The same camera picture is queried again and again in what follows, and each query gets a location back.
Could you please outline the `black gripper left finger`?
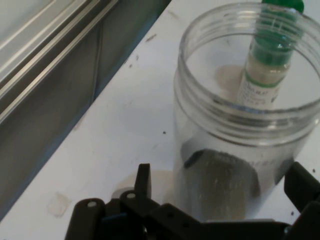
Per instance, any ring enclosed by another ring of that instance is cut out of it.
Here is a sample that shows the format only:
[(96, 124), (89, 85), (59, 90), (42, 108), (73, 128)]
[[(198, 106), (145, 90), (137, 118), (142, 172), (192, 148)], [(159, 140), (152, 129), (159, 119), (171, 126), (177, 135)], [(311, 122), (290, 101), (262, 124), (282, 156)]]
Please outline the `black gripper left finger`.
[(71, 215), (67, 240), (195, 240), (200, 223), (172, 204), (151, 198), (151, 166), (138, 166), (132, 190), (108, 203), (98, 198), (79, 201)]

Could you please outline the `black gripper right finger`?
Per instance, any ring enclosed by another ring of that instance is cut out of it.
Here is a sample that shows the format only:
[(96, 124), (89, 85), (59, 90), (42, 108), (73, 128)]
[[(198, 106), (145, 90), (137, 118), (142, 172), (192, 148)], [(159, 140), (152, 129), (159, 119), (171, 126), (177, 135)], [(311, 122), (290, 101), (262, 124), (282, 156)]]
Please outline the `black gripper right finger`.
[(320, 182), (300, 163), (294, 162), (285, 174), (284, 192), (300, 213), (285, 234), (286, 240), (320, 238)]

